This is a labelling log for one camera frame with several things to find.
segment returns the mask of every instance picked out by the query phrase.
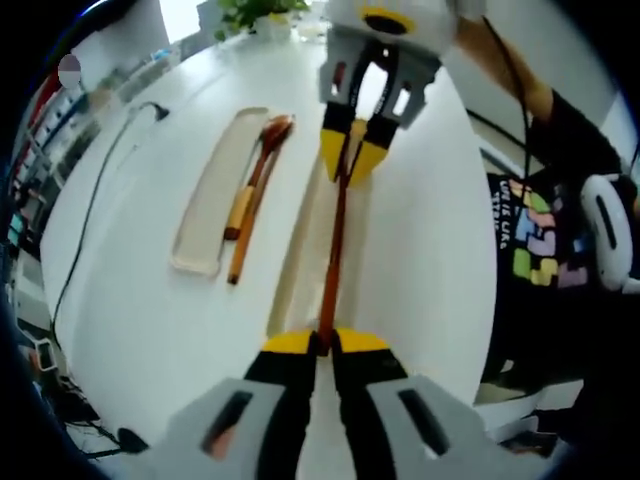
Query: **brown chopstick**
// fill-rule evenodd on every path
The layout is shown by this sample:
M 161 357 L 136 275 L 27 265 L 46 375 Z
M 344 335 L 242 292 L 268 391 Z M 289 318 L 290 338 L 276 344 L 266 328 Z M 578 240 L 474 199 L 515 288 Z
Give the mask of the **brown chopstick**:
M 347 168 L 345 165 L 345 154 L 343 151 L 340 160 L 339 172 L 339 192 L 338 204 L 336 206 L 336 216 L 333 222 L 333 237 L 331 238 L 331 255 L 329 266 L 325 277 L 324 294 L 322 296 L 322 307 L 320 308 L 320 322 L 318 326 L 318 337 L 320 339 L 320 352 L 323 357 L 329 354 L 331 348 L 331 334 L 336 315 L 336 304 L 338 301 L 338 287 L 340 286 L 340 263 L 342 260 L 342 243 L 344 238 L 345 214 L 347 210 Z
M 260 177 L 260 180 L 258 180 L 253 198 L 251 199 L 251 203 L 248 207 L 249 210 L 242 220 L 240 236 L 238 237 L 238 242 L 236 243 L 236 249 L 233 252 L 233 259 L 231 260 L 231 267 L 229 268 L 229 276 L 227 277 L 227 282 L 232 285 L 236 285 L 240 280 L 240 275 L 242 274 L 242 268 L 244 266 L 244 260 L 247 256 L 247 250 L 249 249 L 249 242 L 251 240 L 253 226 L 255 225 L 256 216 L 258 214 L 258 210 L 260 209 L 260 204 L 262 203 L 262 198 L 264 197 L 264 192 L 267 188 L 269 177 L 271 176 L 271 172 L 273 172 L 273 168 L 275 167 L 278 157 L 280 156 L 280 152 L 282 151 L 284 142 L 291 134 L 291 130 L 293 130 L 293 124 L 291 124 L 289 132 L 282 139 L 280 145 L 276 147 L 274 152 L 271 154 L 271 161 L 267 163 L 264 174 Z

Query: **white pot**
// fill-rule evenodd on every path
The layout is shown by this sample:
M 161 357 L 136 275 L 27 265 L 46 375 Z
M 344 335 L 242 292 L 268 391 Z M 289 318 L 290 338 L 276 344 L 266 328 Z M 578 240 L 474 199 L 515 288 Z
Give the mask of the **white pot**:
M 272 13 L 254 23 L 256 35 L 265 41 L 283 41 L 291 36 L 291 14 Z

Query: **gray gripper housing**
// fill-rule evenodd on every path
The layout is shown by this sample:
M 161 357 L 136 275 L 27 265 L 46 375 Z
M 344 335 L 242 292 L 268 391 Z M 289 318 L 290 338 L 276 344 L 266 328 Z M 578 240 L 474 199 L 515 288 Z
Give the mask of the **gray gripper housing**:
M 513 455 L 485 436 L 479 415 L 426 377 L 370 384 L 391 448 L 398 480 L 529 480 L 546 462 L 536 455 Z M 267 426 L 284 387 L 227 379 L 169 423 L 165 437 L 129 465 L 133 479 L 256 478 Z M 212 425 L 238 395 L 250 399 L 224 460 L 203 450 Z M 438 454 L 433 458 L 425 446 Z
M 364 32 L 345 27 L 331 28 L 327 34 L 327 61 L 320 67 L 318 77 L 320 100 L 323 103 L 334 102 L 347 105 L 349 85 L 353 80 L 355 67 L 370 37 Z M 435 80 L 441 67 L 440 59 L 427 50 L 418 50 L 410 45 L 398 44 L 398 71 L 382 116 L 407 129 L 426 105 L 424 89 Z M 334 73 L 339 64 L 345 66 L 342 80 L 343 88 L 334 95 L 332 85 Z M 403 88 L 409 86 L 409 101 L 400 116 L 393 113 Z
M 546 461 L 514 455 L 487 438 L 482 419 L 423 376 L 367 386 L 389 441 L 398 480 L 539 478 Z M 427 449 L 436 455 L 427 454 Z

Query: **potted plant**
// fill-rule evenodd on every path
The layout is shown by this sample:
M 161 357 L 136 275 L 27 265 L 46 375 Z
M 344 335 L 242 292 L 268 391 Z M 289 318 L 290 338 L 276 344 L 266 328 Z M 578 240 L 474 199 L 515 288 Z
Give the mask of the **potted plant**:
M 291 33 L 291 12 L 308 10 L 305 0 L 218 0 L 222 22 L 226 26 L 215 33 L 219 41 L 227 32 L 235 35 L 243 29 L 269 40 L 288 38 Z

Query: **power cord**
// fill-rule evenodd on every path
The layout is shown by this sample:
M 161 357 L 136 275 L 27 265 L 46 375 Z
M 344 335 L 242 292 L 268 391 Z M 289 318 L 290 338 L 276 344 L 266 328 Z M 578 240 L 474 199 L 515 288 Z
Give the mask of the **power cord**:
M 63 387 L 68 393 L 74 393 L 83 402 L 85 403 L 87 402 L 87 399 L 84 396 L 84 393 L 82 392 L 80 387 L 73 384 L 69 379 L 67 379 L 64 383 L 60 382 L 60 386 Z M 118 447 L 120 451 L 126 451 L 126 449 L 123 448 L 122 442 L 119 439 L 117 439 L 111 432 L 109 432 L 102 425 L 98 425 L 92 420 L 80 420 L 80 421 L 62 420 L 62 423 L 64 423 L 66 426 L 72 426 L 72 427 L 93 428 L 98 433 L 98 435 L 110 440 L 114 445 Z
M 511 143 L 513 143 L 514 145 L 517 145 L 518 147 L 520 147 L 523 151 L 525 150 L 524 143 L 522 143 L 516 137 L 511 135 L 509 132 L 507 132 L 500 125 L 498 125 L 495 122 L 492 122 L 487 117 L 485 117 L 483 115 L 480 115 L 475 110 L 471 110 L 470 108 L 467 108 L 466 110 L 467 110 L 467 115 L 469 115 L 471 118 L 474 118 L 475 120 L 477 120 L 477 121 L 479 121 L 481 123 L 484 123 L 487 127 L 491 128 L 492 130 L 495 130 L 500 135 L 502 135 L 504 138 L 509 140 Z
M 636 143 L 636 149 L 633 151 L 633 157 L 631 158 L 631 168 L 629 169 L 629 175 L 633 175 L 633 167 L 636 166 L 638 161 L 638 153 L 640 153 L 640 140 Z
M 511 74 L 511 80 L 513 81 L 513 84 L 516 89 L 516 95 L 518 96 L 520 107 L 522 108 L 522 121 L 524 122 L 524 178 L 522 179 L 522 188 L 523 188 L 523 195 L 524 195 L 524 192 L 526 191 L 527 183 L 529 180 L 529 171 L 531 169 L 531 151 L 529 149 L 529 138 L 530 138 L 531 127 L 529 125 L 529 119 L 527 118 L 527 104 L 525 102 L 524 86 L 522 85 L 522 79 L 518 75 L 518 71 L 516 70 L 516 67 L 513 64 L 513 59 L 511 58 L 511 55 L 509 55 L 509 51 L 507 50 L 506 45 L 502 41 L 502 38 L 500 38 L 500 35 L 498 35 L 498 33 L 495 31 L 495 29 L 493 28 L 493 25 L 491 25 L 491 22 L 489 22 L 489 19 L 487 17 L 483 16 L 482 20 L 484 21 L 485 25 L 489 29 L 491 36 L 495 40 L 496 44 L 498 45 L 498 49 L 500 50 L 500 52 L 502 53 L 502 56 L 504 57 L 505 63 L 507 64 L 507 68 L 509 69 L 509 73 Z
M 100 167 L 100 172 L 98 172 L 98 177 L 96 178 L 96 183 L 95 183 L 95 185 L 93 187 L 93 192 L 91 193 L 91 200 L 89 201 L 89 206 L 87 208 L 87 214 L 85 215 L 84 223 L 82 225 L 82 231 L 80 233 L 80 239 L 78 240 L 78 246 L 76 248 L 76 253 L 75 253 L 75 256 L 73 257 L 73 262 L 71 263 L 71 268 L 69 269 L 69 273 L 67 274 L 67 278 L 66 278 L 66 280 L 64 282 L 62 290 L 60 291 L 60 296 L 58 297 L 58 301 L 56 303 L 56 308 L 55 308 L 55 310 L 53 312 L 53 318 L 51 320 L 51 333 L 52 333 L 53 341 L 56 342 L 56 345 L 58 345 L 58 347 L 61 347 L 61 345 L 60 345 L 60 342 L 58 341 L 58 336 L 56 334 L 56 323 L 57 323 L 57 319 L 58 319 L 58 312 L 60 310 L 60 304 L 62 303 L 62 299 L 64 298 L 64 294 L 67 291 L 67 287 L 69 286 L 69 283 L 71 282 L 71 277 L 73 276 L 73 272 L 75 271 L 76 266 L 78 264 L 78 260 L 80 259 L 80 254 L 82 253 L 82 244 L 84 242 L 84 237 L 85 237 L 85 235 L 87 233 L 87 224 L 89 223 L 89 218 L 91 216 L 91 210 L 93 209 L 93 204 L 95 202 L 96 195 L 98 193 L 98 188 L 100 187 L 100 181 L 102 180 L 102 175 L 104 174 L 104 171 L 105 171 L 105 169 L 107 167 L 107 164 L 109 163 L 109 159 L 111 158 L 111 155 L 113 154 L 113 151 L 115 150 L 116 146 L 120 142 L 120 139 L 122 138 L 124 133 L 127 131 L 127 129 L 131 126 L 133 121 L 138 117 L 138 114 L 145 107 L 153 107 L 155 109 L 155 111 L 156 111 L 156 116 L 155 116 L 156 122 L 159 122 L 159 121 L 165 119 L 170 113 L 168 109 L 166 109 L 165 107 L 162 107 L 161 105 L 159 105 L 159 104 L 157 104 L 155 102 L 144 102 L 141 105 L 139 105 L 138 107 L 132 109 L 129 112 L 129 115 L 128 115 L 127 120 L 125 121 L 124 125 L 122 126 L 122 128 L 120 129 L 120 131 L 116 135 L 115 139 L 111 143 L 111 146 L 109 147 L 109 150 L 107 151 L 107 154 L 105 155 L 104 160 L 102 161 L 102 166 Z
M 112 455 L 118 455 L 120 453 L 128 453 L 124 448 L 122 448 L 122 444 L 118 441 L 116 437 L 114 437 L 108 430 L 100 425 L 93 423 L 90 420 L 86 420 L 84 422 L 66 422 L 67 426 L 71 427 L 82 427 L 82 428 L 93 428 L 98 432 L 100 436 L 107 438 L 113 444 L 115 444 L 118 448 L 112 448 L 109 450 L 99 450 L 97 452 L 85 452 L 84 450 L 80 450 L 87 458 L 96 460 L 98 458 L 110 457 Z

